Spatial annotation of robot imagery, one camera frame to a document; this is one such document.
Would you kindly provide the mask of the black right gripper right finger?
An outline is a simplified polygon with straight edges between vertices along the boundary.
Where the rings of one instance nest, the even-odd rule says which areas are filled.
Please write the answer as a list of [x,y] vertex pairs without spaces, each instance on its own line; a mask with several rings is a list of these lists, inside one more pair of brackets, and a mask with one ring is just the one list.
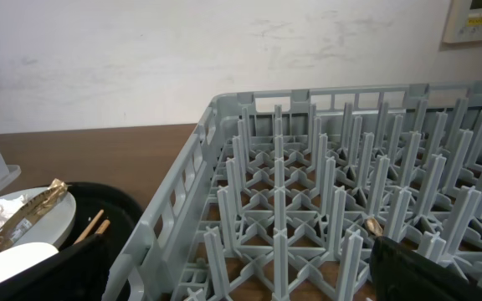
[[378,301],[482,301],[482,288],[388,237],[377,237],[370,274]]

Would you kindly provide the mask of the pink cup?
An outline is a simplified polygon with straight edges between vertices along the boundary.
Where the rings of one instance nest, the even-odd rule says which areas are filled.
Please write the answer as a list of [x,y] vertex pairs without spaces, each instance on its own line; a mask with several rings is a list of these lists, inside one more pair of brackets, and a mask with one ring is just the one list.
[[0,283],[56,255],[59,250],[46,242],[30,242],[0,253]]

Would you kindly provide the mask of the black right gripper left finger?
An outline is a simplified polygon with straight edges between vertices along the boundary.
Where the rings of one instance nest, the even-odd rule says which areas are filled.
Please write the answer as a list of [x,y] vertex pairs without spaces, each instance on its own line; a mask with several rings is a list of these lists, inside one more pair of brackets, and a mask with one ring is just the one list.
[[0,300],[100,300],[109,263],[107,241],[94,234],[0,283]]

